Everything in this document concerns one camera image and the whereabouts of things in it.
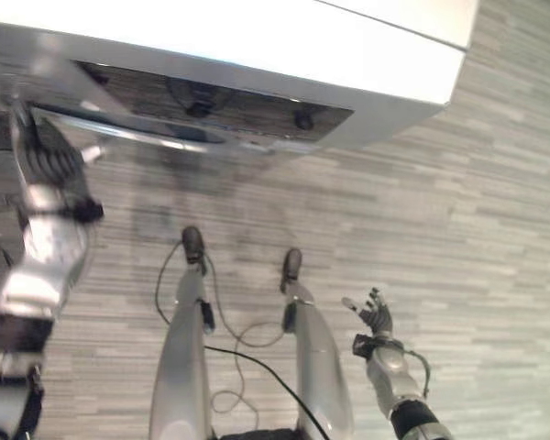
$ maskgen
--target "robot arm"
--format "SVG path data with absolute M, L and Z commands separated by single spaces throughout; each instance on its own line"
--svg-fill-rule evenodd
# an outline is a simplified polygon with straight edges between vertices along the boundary
M 389 308 L 377 289 L 366 308 L 348 298 L 342 303 L 371 329 L 373 337 L 357 335 L 353 353 L 367 360 L 367 376 L 377 393 L 383 415 L 391 421 L 399 440 L 454 440 L 426 404 L 424 393 L 409 373 L 403 344 L 393 339 Z
M 64 191 L 83 177 L 81 153 L 42 145 L 21 103 L 13 105 L 11 128 L 25 254 L 0 290 L 0 439 L 28 438 L 38 424 L 43 350 L 86 260 L 87 224 L 103 215 L 89 196 Z

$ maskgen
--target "white surface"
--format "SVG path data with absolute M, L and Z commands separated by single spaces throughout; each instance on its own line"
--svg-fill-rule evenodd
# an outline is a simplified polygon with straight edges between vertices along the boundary
M 0 94 L 18 93 L 33 102 L 57 106 L 86 100 L 108 115 L 128 115 L 120 103 L 91 81 L 70 60 L 101 62 L 186 80 L 217 84 L 266 95 L 295 97 L 311 103 L 354 111 L 343 124 L 309 147 L 362 146 L 388 138 L 438 113 L 442 104 L 398 98 L 314 82 L 232 63 L 196 58 L 110 40 L 94 40 L 29 27 L 0 25 Z M 416 71 L 409 71 L 416 78 Z M 296 142 L 280 139 L 276 149 Z
M 325 0 L 368 17 L 468 48 L 479 0 Z
M 312 0 L 152 0 L 146 9 L 87 0 L 73 10 L 61 2 L 4 1 L 0 22 L 440 105 L 464 59 L 461 50 Z

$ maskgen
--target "black knob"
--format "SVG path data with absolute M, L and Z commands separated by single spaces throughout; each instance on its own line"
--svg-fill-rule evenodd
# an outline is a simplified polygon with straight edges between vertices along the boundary
M 293 112 L 293 122 L 300 130 L 310 131 L 314 128 L 312 115 L 306 111 L 300 110 Z
M 212 113 L 212 108 L 214 108 L 214 104 L 196 102 L 190 105 L 187 110 L 185 110 L 185 114 L 187 116 L 202 119 Z
M 373 338 L 367 335 L 357 334 L 352 343 L 352 354 L 369 360 L 373 354 L 375 343 Z

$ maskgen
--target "gray laminate floor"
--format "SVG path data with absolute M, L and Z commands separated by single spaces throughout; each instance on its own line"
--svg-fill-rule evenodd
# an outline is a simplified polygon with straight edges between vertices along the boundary
M 237 330 L 279 322 L 281 259 L 303 249 L 304 283 L 342 351 L 356 439 L 393 438 L 350 354 L 363 327 L 339 303 L 377 285 L 396 335 L 431 361 L 430 403 L 456 438 L 550 440 L 550 1 L 484 0 L 449 109 L 360 151 L 338 145 L 277 166 L 110 151 L 89 171 L 106 219 L 49 344 L 40 438 L 147 437 L 165 333 L 155 279 L 180 229 L 196 224 Z M 170 264 L 166 310 L 182 268 L 181 258 Z M 222 325 L 211 342 L 233 345 Z M 247 352 L 294 383 L 292 336 Z M 208 361 L 213 391 L 239 386 L 231 357 Z M 260 426 L 293 426 L 292 399 L 242 365 Z M 244 405 L 214 415 L 220 435 L 253 422 Z

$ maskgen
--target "black strap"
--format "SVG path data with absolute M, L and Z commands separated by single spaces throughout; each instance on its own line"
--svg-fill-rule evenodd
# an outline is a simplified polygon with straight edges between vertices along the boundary
M 90 197 L 86 197 L 79 201 L 76 201 L 74 205 L 65 206 L 61 209 L 56 210 L 31 210 L 31 209 L 20 209 L 19 223 L 24 229 L 28 223 L 28 218 L 33 215 L 59 215 L 65 218 L 72 218 L 78 223 L 93 223 L 101 220 L 104 217 L 104 208 L 101 203 L 96 202 Z
M 199 300 L 202 309 L 203 330 L 206 334 L 211 334 L 216 329 L 212 304 L 204 300 Z
M 27 404 L 20 418 L 20 425 L 16 431 L 15 438 L 26 438 L 26 433 L 32 435 L 35 432 L 43 408 L 42 401 L 45 391 L 37 372 L 32 371 L 28 375 L 28 384 L 30 386 L 30 393 L 28 394 Z
M 357 334 L 352 343 L 352 354 L 369 360 L 373 356 L 373 351 L 377 347 L 392 347 L 399 351 L 403 351 L 403 343 L 397 339 L 369 335 Z
M 0 351 L 40 353 L 52 328 L 48 319 L 0 313 Z

